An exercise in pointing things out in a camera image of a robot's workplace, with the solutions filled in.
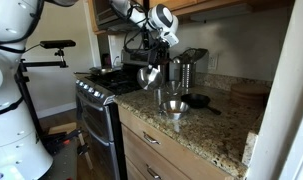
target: wooden floor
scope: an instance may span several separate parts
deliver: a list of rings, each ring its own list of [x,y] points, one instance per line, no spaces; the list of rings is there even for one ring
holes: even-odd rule
[[[81,128],[84,130],[83,136],[85,141],[89,144],[89,136],[88,132],[85,129],[85,127],[82,124],[82,121],[78,121],[76,119],[76,110],[70,110],[66,111],[60,114],[56,114],[53,116],[45,117],[39,120],[40,125],[44,131],[47,131],[50,127],[59,126],[71,122],[76,122],[78,128]],[[106,180],[109,179],[103,172],[99,172],[99,163],[96,162],[96,158],[93,158],[93,155],[90,152],[90,157],[92,160],[92,163],[94,164],[94,169],[89,170],[87,161],[85,159],[85,156],[78,156],[77,161],[77,180]]]

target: electrical outlet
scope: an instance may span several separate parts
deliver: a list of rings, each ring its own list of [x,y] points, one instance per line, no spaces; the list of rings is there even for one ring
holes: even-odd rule
[[[219,54],[209,55],[208,69],[216,70],[218,67]]]

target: black pan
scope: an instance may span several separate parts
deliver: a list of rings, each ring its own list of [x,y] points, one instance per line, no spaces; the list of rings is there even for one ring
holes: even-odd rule
[[[208,96],[202,94],[185,94],[181,96],[181,101],[189,104],[190,108],[199,109],[199,108],[207,108],[211,110],[214,114],[220,115],[221,111],[210,107],[208,104],[211,99]]]

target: granite countertop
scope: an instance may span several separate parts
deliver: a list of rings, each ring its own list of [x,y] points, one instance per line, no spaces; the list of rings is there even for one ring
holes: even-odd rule
[[[116,96],[114,101],[232,176],[239,179],[244,177],[247,167],[241,163],[241,159],[247,135],[263,109],[232,102],[229,91],[205,86],[183,91],[209,96],[209,105],[222,114],[215,115],[206,108],[190,109],[182,119],[170,120],[158,113],[154,92],[145,90]],[[163,97],[164,101],[168,99],[170,97],[166,95]]]

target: wall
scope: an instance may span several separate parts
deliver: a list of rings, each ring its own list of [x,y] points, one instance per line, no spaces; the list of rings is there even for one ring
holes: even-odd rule
[[[63,49],[69,68],[32,67],[25,73],[30,78],[27,84],[39,118],[75,108],[73,72],[87,72],[90,67],[100,64],[96,59],[99,57],[95,47],[97,40],[92,35],[87,11],[84,1],[69,8],[45,3],[41,20],[28,39],[27,49],[43,40],[71,39],[76,42],[75,47]],[[36,47],[23,57],[29,62],[59,61],[60,57],[54,56],[56,51]]]
[[[272,81],[288,25],[286,8],[239,15],[207,23],[180,25],[180,43],[170,49],[174,57],[187,47],[205,48],[219,54],[216,70],[207,59],[198,61],[197,72]],[[110,37],[113,54],[119,54],[123,36]]]

